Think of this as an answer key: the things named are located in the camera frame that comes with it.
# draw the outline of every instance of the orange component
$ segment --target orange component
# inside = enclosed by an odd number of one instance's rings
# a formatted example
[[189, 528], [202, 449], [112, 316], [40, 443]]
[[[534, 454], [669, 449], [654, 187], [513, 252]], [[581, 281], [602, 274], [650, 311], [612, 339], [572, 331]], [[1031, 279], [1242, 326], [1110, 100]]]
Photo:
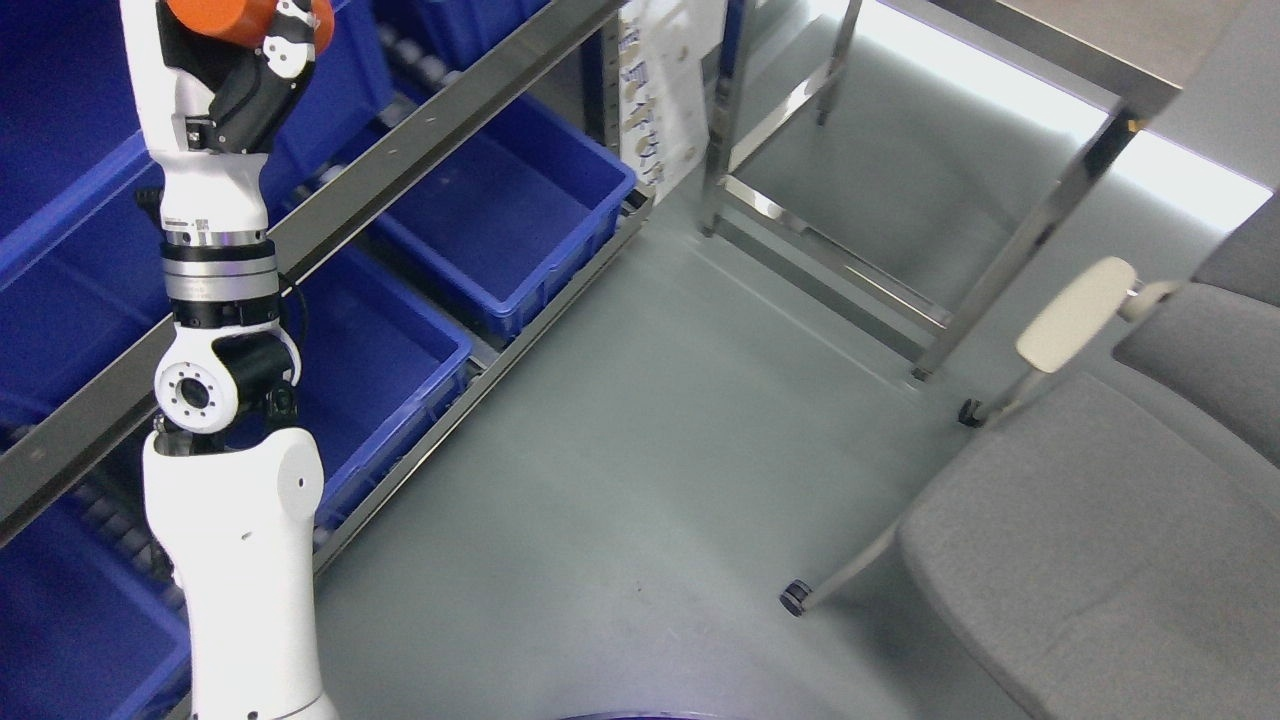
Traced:
[[[187, 29], [243, 45], [262, 44], [275, 14], [275, 0], [166, 0], [169, 9]], [[316, 53], [323, 53], [333, 40], [334, 17], [329, 0], [312, 0], [311, 12], [320, 19], [316, 28]]]

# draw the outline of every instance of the white armrest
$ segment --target white armrest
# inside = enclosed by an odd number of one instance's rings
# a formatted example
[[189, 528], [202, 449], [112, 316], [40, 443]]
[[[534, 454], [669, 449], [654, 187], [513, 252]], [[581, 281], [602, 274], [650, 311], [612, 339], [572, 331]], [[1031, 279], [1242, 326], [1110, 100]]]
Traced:
[[1018, 354], [1042, 373], [1056, 373], [1106, 325], [1129, 299], [1138, 273], [1103, 258], [1062, 288], [1018, 337]]

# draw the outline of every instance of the black caster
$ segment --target black caster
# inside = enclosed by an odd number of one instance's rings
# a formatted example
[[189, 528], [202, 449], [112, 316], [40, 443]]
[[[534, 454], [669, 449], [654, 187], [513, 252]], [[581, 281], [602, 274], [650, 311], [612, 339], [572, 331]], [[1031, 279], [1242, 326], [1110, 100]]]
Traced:
[[960, 406], [960, 414], [956, 415], [956, 421], [961, 425], [968, 425], [970, 428], [980, 428], [986, 420], [978, 418], [978, 409], [982, 407], [980, 400], [969, 398], [964, 401]]
[[799, 618], [804, 615], [804, 598], [809, 597], [812, 592], [804, 580], [795, 580], [787, 585], [787, 589], [782, 591], [778, 601], [782, 602], [782, 607], [787, 609], [787, 612]]

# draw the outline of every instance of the poster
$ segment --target poster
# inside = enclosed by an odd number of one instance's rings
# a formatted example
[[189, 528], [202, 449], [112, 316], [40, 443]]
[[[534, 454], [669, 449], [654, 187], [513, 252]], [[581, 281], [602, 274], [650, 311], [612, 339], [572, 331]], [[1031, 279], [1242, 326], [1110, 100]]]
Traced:
[[723, 0], [630, 0], [621, 10], [622, 159], [660, 201], [707, 150], [703, 56], [719, 45]]

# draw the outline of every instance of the chair foot cap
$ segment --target chair foot cap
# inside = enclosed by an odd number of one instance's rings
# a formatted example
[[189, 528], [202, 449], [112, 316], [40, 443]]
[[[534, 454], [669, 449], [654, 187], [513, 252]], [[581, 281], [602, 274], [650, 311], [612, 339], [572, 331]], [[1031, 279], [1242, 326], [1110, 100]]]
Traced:
[[804, 600], [809, 597], [810, 592], [813, 591], [803, 580], [795, 580], [787, 585], [787, 589], [782, 591], [778, 601], [782, 603], [782, 607], [787, 609], [787, 612], [799, 618], [804, 615]]

